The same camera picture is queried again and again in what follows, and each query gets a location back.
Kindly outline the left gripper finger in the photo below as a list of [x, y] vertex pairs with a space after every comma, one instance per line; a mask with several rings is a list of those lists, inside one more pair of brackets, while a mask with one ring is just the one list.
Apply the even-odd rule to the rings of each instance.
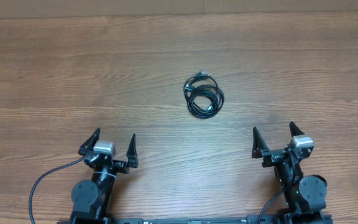
[[132, 135], [131, 142], [129, 144], [126, 156], [127, 156], [127, 164], [131, 168], [138, 168], [139, 160], [137, 157], [136, 144], [135, 144], [135, 133]]
[[78, 153], [81, 156], [85, 156], [88, 151], [92, 151], [94, 145], [99, 140], [100, 129], [97, 128], [95, 132], [80, 146]]

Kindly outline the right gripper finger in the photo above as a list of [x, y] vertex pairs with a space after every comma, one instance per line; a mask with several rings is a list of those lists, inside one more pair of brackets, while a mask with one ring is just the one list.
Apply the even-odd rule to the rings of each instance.
[[253, 146], [252, 146], [252, 158], [262, 158], [265, 153], [269, 152], [269, 148], [266, 145], [262, 135], [255, 126], [253, 128]]
[[304, 132], [293, 121], [289, 123], [289, 128], [292, 137], [304, 135]]

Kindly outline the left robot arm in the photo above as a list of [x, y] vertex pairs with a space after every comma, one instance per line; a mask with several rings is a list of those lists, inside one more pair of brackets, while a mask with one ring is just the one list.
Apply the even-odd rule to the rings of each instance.
[[73, 210], [69, 223], [112, 223], [108, 217], [112, 189], [117, 174], [128, 174], [129, 169], [138, 168], [139, 160], [132, 135], [127, 161], [115, 160], [115, 145], [111, 141], [99, 139], [100, 129], [89, 137], [79, 148], [84, 163], [93, 169], [90, 180], [78, 182], [71, 191]]

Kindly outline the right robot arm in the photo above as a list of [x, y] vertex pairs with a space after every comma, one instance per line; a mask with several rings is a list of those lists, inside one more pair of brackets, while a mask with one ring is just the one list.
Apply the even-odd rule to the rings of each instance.
[[[283, 149], [270, 150], [257, 127], [253, 127], [252, 158], [262, 159], [262, 167], [273, 167], [281, 190], [261, 209], [256, 222], [271, 223], [332, 223], [330, 216], [322, 210], [326, 208], [328, 183], [320, 175], [305, 176], [301, 161], [310, 157], [314, 149], [313, 139], [305, 134], [293, 121], [289, 124], [290, 142]], [[267, 218], [264, 213], [269, 205], [283, 195], [286, 207], [276, 215]]]

